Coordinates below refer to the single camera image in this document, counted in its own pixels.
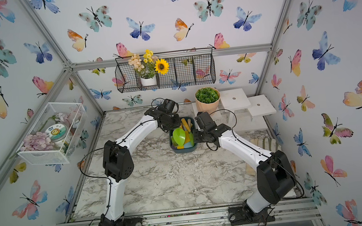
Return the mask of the light blue shovel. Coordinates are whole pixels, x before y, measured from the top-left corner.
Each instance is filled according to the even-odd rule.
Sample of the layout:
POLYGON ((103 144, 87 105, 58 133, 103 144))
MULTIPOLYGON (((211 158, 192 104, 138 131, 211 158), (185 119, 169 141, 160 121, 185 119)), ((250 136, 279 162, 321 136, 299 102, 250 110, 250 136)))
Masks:
POLYGON ((184 148, 192 148, 194 146, 194 144, 192 142, 188 142, 186 144, 184 144, 184 148))

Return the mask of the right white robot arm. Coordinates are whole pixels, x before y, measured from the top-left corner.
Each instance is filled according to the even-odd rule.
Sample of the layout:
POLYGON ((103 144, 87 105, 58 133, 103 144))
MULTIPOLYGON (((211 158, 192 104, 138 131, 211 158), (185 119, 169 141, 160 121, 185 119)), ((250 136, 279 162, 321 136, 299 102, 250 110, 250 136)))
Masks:
POLYGON ((236 213, 229 213, 232 224, 268 220, 268 209, 278 204, 298 184, 290 162, 280 150, 271 152, 241 137, 226 124, 217 125, 209 113, 195 117, 199 129, 194 131, 196 143, 214 144, 228 150, 246 162, 255 172, 256 191, 243 202, 236 213))

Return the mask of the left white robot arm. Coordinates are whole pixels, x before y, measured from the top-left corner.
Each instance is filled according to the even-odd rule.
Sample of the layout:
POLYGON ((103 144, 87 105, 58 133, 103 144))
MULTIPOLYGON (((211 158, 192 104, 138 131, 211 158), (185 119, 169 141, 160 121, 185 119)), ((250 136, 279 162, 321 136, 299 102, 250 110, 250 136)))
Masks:
POLYGON ((149 108, 128 133, 116 141, 105 143, 103 168, 108 180, 108 194, 106 210, 100 217, 99 226, 128 226, 124 221, 124 192, 127 179, 135 168, 132 153, 156 129, 167 133, 178 128, 182 123, 177 114, 178 109, 178 103, 164 99, 158 106, 149 108))

